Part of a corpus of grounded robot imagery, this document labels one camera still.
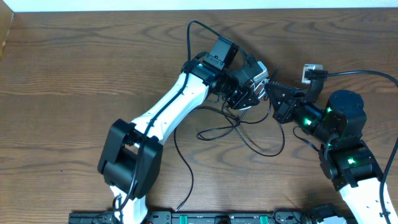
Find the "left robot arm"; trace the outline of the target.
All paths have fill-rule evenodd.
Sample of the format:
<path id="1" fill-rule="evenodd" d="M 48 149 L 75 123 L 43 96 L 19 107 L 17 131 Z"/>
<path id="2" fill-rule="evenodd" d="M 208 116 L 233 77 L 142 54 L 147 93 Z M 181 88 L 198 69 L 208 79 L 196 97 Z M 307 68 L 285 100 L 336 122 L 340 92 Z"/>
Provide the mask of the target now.
<path id="1" fill-rule="evenodd" d="M 233 110 L 259 104 L 257 88 L 268 81 L 266 66 L 221 36 L 210 52 L 188 56 L 175 85 L 147 112 L 109 129 L 98 172 L 115 196 L 115 223 L 141 223 L 146 194 L 155 183 L 164 143 L 197 106 L 214 94 Z"/>

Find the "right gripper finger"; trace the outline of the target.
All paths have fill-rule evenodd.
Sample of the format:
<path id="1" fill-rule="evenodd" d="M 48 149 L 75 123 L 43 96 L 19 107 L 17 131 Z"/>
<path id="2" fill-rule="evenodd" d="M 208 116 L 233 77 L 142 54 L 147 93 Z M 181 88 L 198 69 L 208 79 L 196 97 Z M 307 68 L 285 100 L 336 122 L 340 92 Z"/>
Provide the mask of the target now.
<path id="1" fill-rule="evenodd" d="M 272 82 L 269 84 L 269 89 L 270 90 L 282 90 L 282 91 L 296 91 L 300 90 L 300 88 L 290 86 L 290 85 L 285 85 L 280 82 Z"/>
<path id="2" fill-rule="evenodd" d="M 265 89 L 274 109 L 279 109 L 283 102 L 288 101 L 291 96 L 294 96 L 296 92 L 300 91 L 270 90 L 269 83 L 266 84 Z"/>

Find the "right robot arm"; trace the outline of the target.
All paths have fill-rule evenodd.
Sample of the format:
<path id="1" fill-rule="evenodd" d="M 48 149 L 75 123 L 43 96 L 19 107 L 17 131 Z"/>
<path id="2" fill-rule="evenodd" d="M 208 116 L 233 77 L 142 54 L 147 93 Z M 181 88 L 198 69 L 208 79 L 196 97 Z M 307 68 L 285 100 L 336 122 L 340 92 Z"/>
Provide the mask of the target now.
<path id="1" fill-rule="evenodd" d="M 295 122 L 302 131 L 320 141 L 320 167 L 340 193 L 358 223 L 397 223 L 386 179 L 397 148 L 393 148 L 386 168 L 362 139 L 367 120 L 361 95 L 350 90 L 333 92 L 325 108 L 316 101 L 327 78 L 320 68 L 303 71 L 307 90 L 277 82 L 266 84 L 266 93 L 279 123 Z"/>

